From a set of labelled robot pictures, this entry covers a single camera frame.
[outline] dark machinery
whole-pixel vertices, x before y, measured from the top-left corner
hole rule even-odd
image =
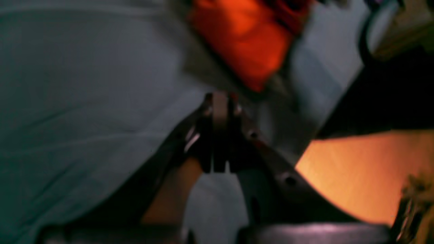
[[[158,151],[109,199],[81,218],[44,228],[39,243],[195,243],[176,226],[141,226],[170,170],[195,157],[205,173],[236,173],[250,218],[239,243],[394,243],[389,228],[362,223],[319,195],[264,142],[234,95],[207,94]]]

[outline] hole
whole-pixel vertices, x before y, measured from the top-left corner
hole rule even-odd
[[[252,197],[250,200],[250,206],[252,208],[253,220],[255,223],[260,223],[261,221],[261,209],[259,207],[259,202],[256,197]]]
[[[256,138],[258,138],[258,134],[254,131],[250,131],[250,137],[253,139],[256,139]]]
[[[288,186],[294,186],[294,185],[297,184],[297,181],[296,181],[293,177],[288,176],[288,177],[285,179],[285,183],[286,183]]]

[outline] orange object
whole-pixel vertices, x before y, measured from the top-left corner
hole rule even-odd
[[[284,0],[195,0],[191,17],[193,27],[244,85],[261,92],[300,33],[310,2],[294,11]]]

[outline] black surface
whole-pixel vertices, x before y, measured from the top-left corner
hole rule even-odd
[[[417,49],[365,67],[317,138],[434,128],[433,57]]]
[[[37,244],[194,244],[187,229],[174,226],[146,226],[129,229],[73,229],[49,227]]]
[[[381,244],[391,243],[387,227],[370,224],[304,224],[250,227],[239,244]]]

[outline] gray surface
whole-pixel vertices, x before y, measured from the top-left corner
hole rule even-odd
[[[236,90],[161,2],[0,3],[0,243],[29,243],[40,226],[95,206],[206,92]],[[259,103],[243,98],[292,162],[361,65],[355,40],[366,8],[353,4],[316,6],[294,50],[285,85],[295,87],[300,114],[280,91]],[[201,243],[232,243],[247,224],[235,177],[201,177],[185,224]]]

